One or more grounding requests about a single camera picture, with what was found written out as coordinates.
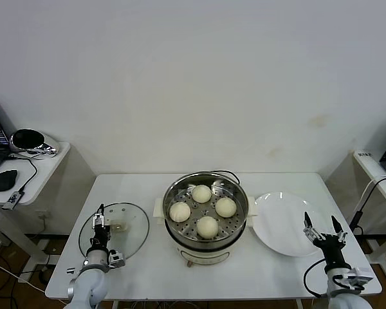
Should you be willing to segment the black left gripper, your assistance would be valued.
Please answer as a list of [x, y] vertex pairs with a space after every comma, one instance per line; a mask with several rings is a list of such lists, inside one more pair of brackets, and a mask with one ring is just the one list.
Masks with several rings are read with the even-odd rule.
[[102, 250], [108, 252], [107, 243], [110, 240], [110, 226], [104, 225], [104, 204], [102, 203], [93, 215], [92, 229], [95, 235], [91, 238], [89, 251]]

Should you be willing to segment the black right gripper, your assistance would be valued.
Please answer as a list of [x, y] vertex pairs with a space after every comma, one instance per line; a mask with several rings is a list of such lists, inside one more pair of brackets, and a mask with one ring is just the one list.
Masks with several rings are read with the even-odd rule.
[[350, 270], [351, 266], [345, 262], [342, 254], [342, 249], [345, 247], [345, 232], [340, 222], [332, 215], [331, 216], [332, 226], [334, 234], [321, 234], [319, 233], [312, 224], [311, 218], [307, 212], [304, 213], [304, 233], [308, 240], [318, 247], [323, 255], [326, 262], [324, 270], [332, 270], [336, 268], [345, 268]]

